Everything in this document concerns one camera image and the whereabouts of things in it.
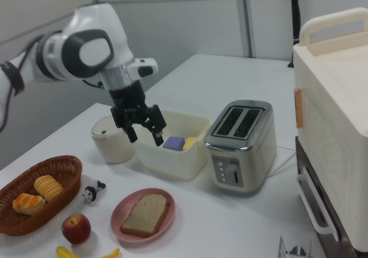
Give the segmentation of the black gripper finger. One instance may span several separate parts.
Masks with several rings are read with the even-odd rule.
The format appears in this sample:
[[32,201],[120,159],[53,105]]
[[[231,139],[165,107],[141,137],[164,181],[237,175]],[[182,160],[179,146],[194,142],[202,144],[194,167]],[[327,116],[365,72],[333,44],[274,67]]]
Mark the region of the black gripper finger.
[[158,105],[143,109],[143,123],[141,125],[151,132],[157,147],[164,143],[162,134],[167,124]]
[[134,127],[127,126],[126,128],[124,128],[124,131],[125,131],[126,135],[128,136],[131,143],[134,143],[134,142],[137,141],[138,137],[137,137],[137,134],[136,134],[136,131],[135,131]]

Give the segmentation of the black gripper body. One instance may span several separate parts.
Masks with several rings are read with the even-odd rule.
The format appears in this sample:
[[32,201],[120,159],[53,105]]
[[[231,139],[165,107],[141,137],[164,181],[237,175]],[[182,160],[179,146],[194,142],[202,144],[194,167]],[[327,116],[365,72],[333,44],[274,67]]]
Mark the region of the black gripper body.
[[145,93],[139,80],[124,88],[109,90],[109,93],[114,103],[111,112],[116,127],[130,128],[133,124],[140,124],[152,128]]

